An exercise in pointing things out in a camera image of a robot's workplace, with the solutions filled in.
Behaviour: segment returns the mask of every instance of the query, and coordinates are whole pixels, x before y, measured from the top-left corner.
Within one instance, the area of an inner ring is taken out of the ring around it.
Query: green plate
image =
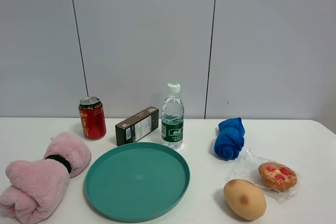
[[[134,143],[99,157],[85,178],[90,203],[117,221],[155,219],[179,203],[190,181],[187,162],[160,144]]]

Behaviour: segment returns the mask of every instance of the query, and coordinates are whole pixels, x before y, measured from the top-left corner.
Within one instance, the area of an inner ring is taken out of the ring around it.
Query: black hair tie
[[[68,173],[71,173],[70,163],[65,158],[63,158],[62,156],[60,156],[60,155],[50,155],[50,156],[47,156],[46,159],[53,159],[53,160],[56,160],[56,161],[60,162],[68,170]]]

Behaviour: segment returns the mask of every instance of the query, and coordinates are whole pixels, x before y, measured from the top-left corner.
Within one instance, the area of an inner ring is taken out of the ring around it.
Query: soda can
[[[84,137],[100,139],[106,134],[103,104],[97,97],[87,97],[79,101],[79,115]]]

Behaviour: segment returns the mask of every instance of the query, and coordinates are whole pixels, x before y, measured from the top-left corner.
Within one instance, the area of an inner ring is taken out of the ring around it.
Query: water bottle
[[[174,150],[183,148],[184,105],[180,97],[180,84],[168,84],[161,114],[162,144]]]

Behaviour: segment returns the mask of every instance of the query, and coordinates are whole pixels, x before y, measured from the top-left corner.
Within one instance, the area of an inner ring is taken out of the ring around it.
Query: pastry
[[[274,191],[286,191],[296,185],[298,179],[290,168],[275,162],[266,162],[259,166],[265,185]]]

